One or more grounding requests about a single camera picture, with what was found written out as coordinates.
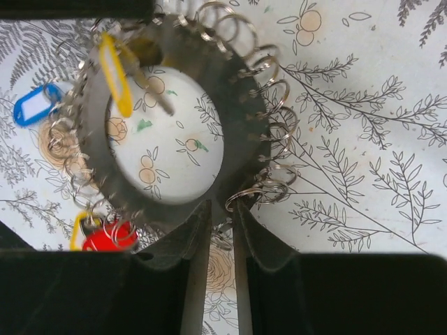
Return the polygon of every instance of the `fern leaf drawing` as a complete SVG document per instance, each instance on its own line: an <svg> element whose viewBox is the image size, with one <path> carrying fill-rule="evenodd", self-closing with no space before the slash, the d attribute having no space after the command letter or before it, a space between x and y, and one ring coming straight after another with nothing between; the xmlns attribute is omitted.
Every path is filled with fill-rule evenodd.
<svg viewBox="0 0 447 335"><path fill-rule="evenodd" d="M438 25L444 24L444 15L447 15L447 0L441 0L439 5L434 9L430 15L427 24L424 27L424 31L420 35L420 47L423 47L427 43L428 36L436 30Z"/></svg>
<svg viewBox="0 0 447 335"><path fill-rule="evenodd" d="M22 49L13 66L13 72L10 77L10 87L34 66L38 66L51 57L50 46L45 39L43 32L37 27L29 24L22 26Z"/></svg>
<svg viewBox="0 0 447 335"><path fill-rule="evenodd" d="M86 47L91 42L91 27L94 21L92 19L45 20L42 21L42 25L50 35L60 41L64 41L65 45L85 54ZM98 31L108 30L114 22L111 19L102 20L98 26Z"/></svg>
<svg viewBox="0 0 447 335"><path fill-rule="evenodd" d="M16 51L20 44L20 21L0 22L0 64Z"/></svg>
<svg viewBox="0 0 447 335"><path fill-rule="evenodd" d="M410 10L415 10L416 6L421 6L422 1L427 2L428 0L400 0L399 14L397 16L401 27L405 25Z"/></svg>
<svg viewBox="0 0 447 335"><path fill-rule="evenodd" d="M33 84L38 87L54 79L69 81L74 79L74 70L78 67L83 55L76 53L73 48L67 45L60 45L56 38L52 38L50 46L54 52L46 62L34 72Z"/></svg>
<svg viewBox="0 0 447 335"><path fill-rule="evenodd" d="M439 64L441 64L441 67L445 66L447 63L447 45L444 49L445 51L441 53L441 59L439 60Z"/></svg>

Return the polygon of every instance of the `white surface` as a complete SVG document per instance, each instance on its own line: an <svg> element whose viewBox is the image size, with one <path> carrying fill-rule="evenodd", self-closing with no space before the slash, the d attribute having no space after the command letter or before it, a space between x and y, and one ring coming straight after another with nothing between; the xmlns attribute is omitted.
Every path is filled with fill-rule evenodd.
<svg viewBox="0 0 447 335"><path fill-rule="evenodd" d="M125 175L154 200L166 204L195 200L214 183L224 157L222 137L210 133L207 123L202 122L206 116L202 117L198 107L205 103L216 123L219 116L214 105L203 98L205 91L184 73L155 66L147 68L145 74L163 90L175 115L166 114L130 79L134 111L123 120L126 138L112 142L111 147ZM116 104L110 116L120 118ZM142 128L142 122L150 126Z"/></svg>
<svg viewBox="0 0 447 335"><path fill-rule="evenodd" d="M51 107L51 102L48 101L43 91L22 103L22 114L24 121L35 117L37 114Z"/></svg>
<svg viewBox="0 0 447 335"><path fill-rule="evenodd" d="M174 1L165 2L175 9ZM194 6L200 2L192 1ZM447 26L437 24L430 34L425 28L430 16L438 17L440 22L441 16L446 20L445 12L439 15L436 12L438 6L447 6L446 2L231 0L226 3L255 24L261 43L280 46L280 61L287 73L282 71L279 77L291 84L286 105L293 106L300 118L293 154L280 162L294 164L300 178L286 201L253 208L259 221L302 252L435 253L447 258L447 153L445 146L438 147L447 140L444 100L447 66L440 68L442 59L447 58L443 54L447 52ZM54 51L63 40L61 36L73 33L73 22L3 24L8 29L0 27L0 35L4 37L1 41L12 45L2 45L0 54L3 99L0 148L4 152L0 155L3 175L0 219L36 248L44 244L53 249L58 245L67 247L64 231L78 209L66 197L66 176L60 172L58 162L52 165L45 158L45 150L36 148L39 143L36 127L28 130L14 128L13 123L11 128L8 124L17 97L28 93L39 80L54 76L46 69L75 68L77 55L84 50L66 43L62 46L65 62L59 64L47 49L39 47L47 45L48 50ZM243 46L250 41L237 43ZM40 59L30 57L37 53ZM372 98L364 98L365 90ZM438 100L433 106L437 96L441 102ZM328 115L333 116L331 127ZM117 127L121 132L123 129L122 125ZM433 141L430 136L434 130L437 133ZM371 133L375 142L369 140ZM379 141L378 133L383 136ZM405 179L411 179L409 187L399 180L402 177L399 163L393 163L396 161L402 161L404 167L408 164ZM371 173L377 169L379 177ZM174 180L177 173L170 173L170 178ZM350 197L340 183L353 183L348 187ZM167 185L164 179L161 186ZM60 207L46 209L47 201ZM424 221L416 230L414 219L417 223ZM237 334L232 263L231 253L212 251L205 334L213 334L210 329L218 335Z"/></svg>

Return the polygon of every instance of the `key tag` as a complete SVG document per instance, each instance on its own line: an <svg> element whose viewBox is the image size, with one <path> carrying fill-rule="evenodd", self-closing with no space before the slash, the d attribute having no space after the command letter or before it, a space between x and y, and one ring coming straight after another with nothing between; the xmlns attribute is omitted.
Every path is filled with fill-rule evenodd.
<svg viewBox="0 0 447 335"><path fill-rule="evenodd" d="M93 214L93 221L89 213L82 211L76 216L73 234L70 238L70 250L81 251L85 240L96 231L102 231L104 220L98 215Z"/></svg>
<svg viewBox="0 0 447 335"><path fill-rule="evenodd" d="M99 62L105 74L105 81L117 103L118 110L123 117L132 115L132 96L126 73L119 61L114 39L106 32L101 34L99 45Z"/></svg>
<svg viewBox="0 0 447 335"><path fill-rule="evenodd" d="M62 90L53 83L34 89L14 104L15 123L21 127L26 127L47 117L54 106L62 100L62 96Z"/></svg>
<svg viewBox="0 0 447 335"><path fill-rule="evenodd" d="M131 231L129 222L116 228L118 220L111 224L105 224L103 229L95 231L86 238L82 245L83 251L127 251L132 250L138 242L137 232Z"/></svg>

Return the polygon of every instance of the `yellow key tag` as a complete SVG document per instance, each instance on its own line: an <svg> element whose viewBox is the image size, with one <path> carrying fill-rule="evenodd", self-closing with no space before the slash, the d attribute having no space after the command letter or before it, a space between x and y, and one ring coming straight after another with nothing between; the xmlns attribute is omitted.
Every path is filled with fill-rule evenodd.
<svg viewBox="0 0 447 335"><path fill-rule="evenodd" d="M97 229L101 229L104 222L99 216L93 215L93 225L91 219L86 211L82 211L76 216L75 225L70 238L70 250L81 251L85 239L90 234L93 234Z"/></svg>
<svg viewBox="0 0 447 335"><path fill-rule="evenodd" d="M121 115L130 117L132 115L131 89L119 61L114 40L107 33L102 33L101 37L103 40L99 46L99 62L105 73L105 80Z"/></svg>

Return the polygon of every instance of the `blue key tag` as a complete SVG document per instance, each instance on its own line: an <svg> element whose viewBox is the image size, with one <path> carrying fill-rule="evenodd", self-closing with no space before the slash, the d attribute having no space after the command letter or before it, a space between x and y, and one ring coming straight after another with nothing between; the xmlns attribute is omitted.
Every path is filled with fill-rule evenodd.
<svg viewBox="0 0 447 335"><path fill-rule="evenodd" d="M49 83L21 97L14 105L14 121L25 127L49 115L51 109L62 100L63 92Z"/></svg>

